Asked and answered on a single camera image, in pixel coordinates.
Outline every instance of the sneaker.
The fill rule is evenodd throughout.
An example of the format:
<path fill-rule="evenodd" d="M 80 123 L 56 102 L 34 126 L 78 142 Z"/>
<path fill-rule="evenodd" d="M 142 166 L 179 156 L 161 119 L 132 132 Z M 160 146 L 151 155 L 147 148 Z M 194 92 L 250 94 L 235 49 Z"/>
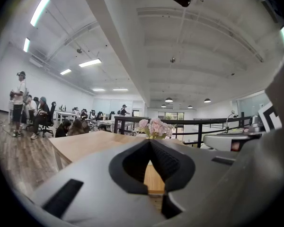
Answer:
<path fill-rule="evenodd" d="M 21 134 L 19 134 L 17 131 L 13 133 L 13 137 L 20 137 Z"/>
<path fill-rule="evenodd" d="M 37 139 L 38 138 L 38 136 L 35 134 L 35 133 L 33 133 L 33 135 L 32 135 L 32 137 L 30 138 L 31 140 L 35 140 L 35 139 Z"/>

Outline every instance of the window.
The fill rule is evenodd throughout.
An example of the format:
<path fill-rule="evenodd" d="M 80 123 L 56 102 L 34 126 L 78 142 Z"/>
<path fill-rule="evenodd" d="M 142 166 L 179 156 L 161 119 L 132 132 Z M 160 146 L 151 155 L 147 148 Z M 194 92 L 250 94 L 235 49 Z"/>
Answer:
<path fill-rule="evenodd" d="M 184 120 L 184 113 L 177 113 L 177 112 L 158 112 L 159 119 L 167 119 L 167 120 Z M 175 124 L 174 129 L 172 130 L 173 133 L 184 133 L 184 125 Z M 184 135 L 172 135 L 171 138 L 182 140 L 183 141 Z"/>

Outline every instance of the ceiling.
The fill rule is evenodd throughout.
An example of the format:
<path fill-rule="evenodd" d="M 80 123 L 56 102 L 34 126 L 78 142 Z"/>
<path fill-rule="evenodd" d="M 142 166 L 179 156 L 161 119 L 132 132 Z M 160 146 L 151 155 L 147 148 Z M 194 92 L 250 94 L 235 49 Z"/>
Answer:
<path fill-rule="evenodd" d="M 118 27 L 126 18 L 121 10 L 117 16 L 112 14 L 109 3 L 114 0 L 104 0 L 110 12 L 106 20 L 100 2 L 91 6 L 89 0 L 51 0 L 32 27 L 29 21 L 39 1 L 23 0 L 19 7 L 12 23 L 15 46 L 23 49 L 24 39 L 29 37 L 29 52 L 48 72 L 60 77 L 60 72 L 69 68 L 72 72 L 61 77 L 94 94 L 128 88 L 125 93 L 141 94 L 150 107 L 160 107 L 168 96 L 184 109 L 190 104 L 200 106 L 209 96 L 217 102 L 262 89 L 255 85 L 226 94 L 236 80 L 247 83 L 251 73 L 272 73 L 284 54 L 281 25 L 272 20 L 259 0 L 192 0 L 186 9 L 173 0 L 119 1 L 121 5 L 128 2 L 130 8 L 125 10 L 134 11 L 127 11 L 125 16 L 129 21 L 137 19 L 136 41 L 130 31 L 127 34 Z M 111 27 L 107 26 L 108 18 Z M 123 45 L 130 44 L 131 39 L 136 43 L 124 46 L 122 54 L 117 39 Z M 138 54 L 130 48 L 138 48 L 140 42 L 138 54 L 143 55 L 140 60 L 145 57 L 145 68 L 137 67 Z M 172 57 L 176 58 L 174 63 L 170 62 Z M 95 58 L 103 63 L 78 66 Z M 93 92 L 93 88 L 106 91 Z M 147 94 L 150 101 L 143 96 Z"/>

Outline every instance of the white ceiling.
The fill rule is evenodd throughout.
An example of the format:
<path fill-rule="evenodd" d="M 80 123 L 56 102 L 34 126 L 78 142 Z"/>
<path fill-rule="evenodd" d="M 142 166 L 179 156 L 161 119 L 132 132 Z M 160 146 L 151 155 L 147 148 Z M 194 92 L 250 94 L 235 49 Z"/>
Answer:
<path fill-rule="evenodd" d="M 138 94 L 86 0 L 51 0 L 34 28 L 29 21 L 39 1 L 23 0 L 13 20 L 13 44 L 22 49 L 28 36 L 29 51 L 47 70 L 59 75 L 70 68 L 63 77 L 85 90 L 104 88 L 101 94 L 111 94 L 112 88 L 124 87 Z M 278 64 L 271 66 L 272 61 L 284 54 L 280 24 L 259 0 L 192 0 L 186 9 L 173 0 L 134 2 L 144 33 L 150 107 L 159 107 L 168 96 L 183 108 L 198 106 L 209 96 L 242 96 L 252 90 L 226 96 L 223 88 L 233 87 L 236 79 L 247 81 L 254 71 L 273 71 Z M 176 62 L 170 63 L 173 56 Z M 103 63 L 78 66 L 94 58 Z"/>

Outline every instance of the lamp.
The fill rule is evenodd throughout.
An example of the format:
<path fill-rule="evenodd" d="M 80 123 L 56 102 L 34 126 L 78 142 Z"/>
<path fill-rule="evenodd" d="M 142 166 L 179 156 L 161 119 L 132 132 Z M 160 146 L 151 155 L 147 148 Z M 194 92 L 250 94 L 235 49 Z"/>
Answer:
<path fill-rule="evenodd" d="M 171 97 L 168 97 L 168 98 L 166 98 L 166 99 L 165 99 L 165 102 L 167 102 L 167 103 L 171 103 L 171 102 L 173 102 L 173 100 L 172 100 L 172 98 L 171 98 Z"/>

